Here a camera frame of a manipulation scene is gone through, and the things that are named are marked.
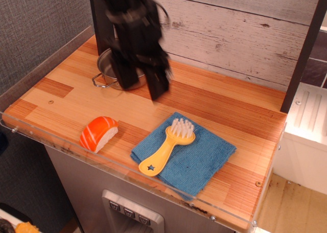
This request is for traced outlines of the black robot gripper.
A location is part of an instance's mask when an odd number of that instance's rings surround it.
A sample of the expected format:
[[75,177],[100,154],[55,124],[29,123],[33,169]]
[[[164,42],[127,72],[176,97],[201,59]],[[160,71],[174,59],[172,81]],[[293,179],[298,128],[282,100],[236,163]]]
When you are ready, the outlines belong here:
[[143,67],[152,101],[169,90],[173,73],[162,38],[157,3],[154,0],[104,0],[106,16],[113,23],[117,42],[112,43],[111,66],[122,89],[139,82],[131,62]]

